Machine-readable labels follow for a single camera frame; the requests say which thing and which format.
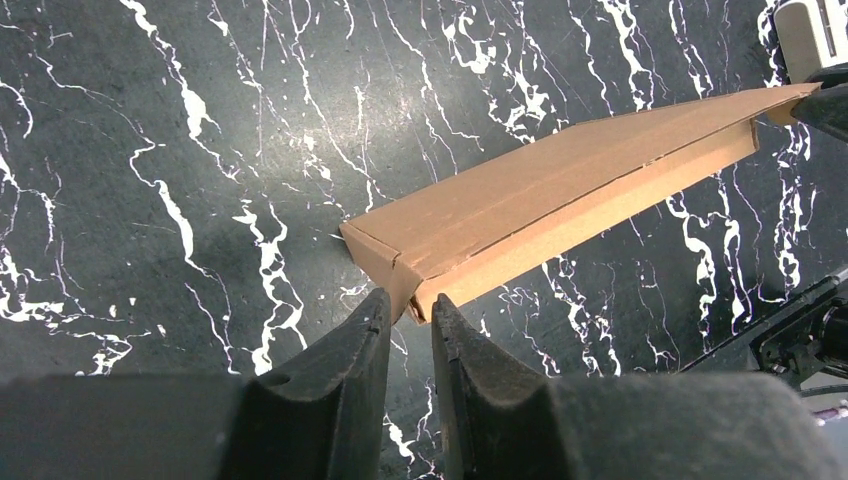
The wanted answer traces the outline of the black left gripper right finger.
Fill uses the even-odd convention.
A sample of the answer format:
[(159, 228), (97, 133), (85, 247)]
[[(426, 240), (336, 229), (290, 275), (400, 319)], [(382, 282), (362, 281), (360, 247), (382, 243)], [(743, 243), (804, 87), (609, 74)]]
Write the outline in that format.
[(446, 295), (432, 348), (449, 479), (838, 479), (800, 397), (759, 373), (540, 374)]

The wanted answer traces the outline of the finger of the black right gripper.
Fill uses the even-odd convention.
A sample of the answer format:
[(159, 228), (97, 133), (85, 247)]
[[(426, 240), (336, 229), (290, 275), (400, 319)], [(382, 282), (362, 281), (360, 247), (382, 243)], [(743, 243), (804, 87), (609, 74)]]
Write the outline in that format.
[(794, 106), (791, 116), (847, 142), (847, 63), (821, 68), (807, 82), (818, 82), (820, 88)]

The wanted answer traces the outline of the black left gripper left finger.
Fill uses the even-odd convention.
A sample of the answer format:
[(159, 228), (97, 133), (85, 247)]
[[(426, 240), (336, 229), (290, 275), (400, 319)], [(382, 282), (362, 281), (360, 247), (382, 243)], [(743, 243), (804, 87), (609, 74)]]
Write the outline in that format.
[(256, 377), (23, 378), (1, 387), (5, 479), (373, 479), (391, 301)]

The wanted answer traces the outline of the brown cardboard box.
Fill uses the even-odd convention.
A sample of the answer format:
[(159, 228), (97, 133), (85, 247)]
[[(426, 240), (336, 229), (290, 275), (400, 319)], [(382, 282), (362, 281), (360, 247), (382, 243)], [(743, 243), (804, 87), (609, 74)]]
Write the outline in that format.
[(821, 89), (744, 90), (566, 128), (340, 227), (394, 317), (473, 301), (759, 148), (755, 120), (790, 122)]

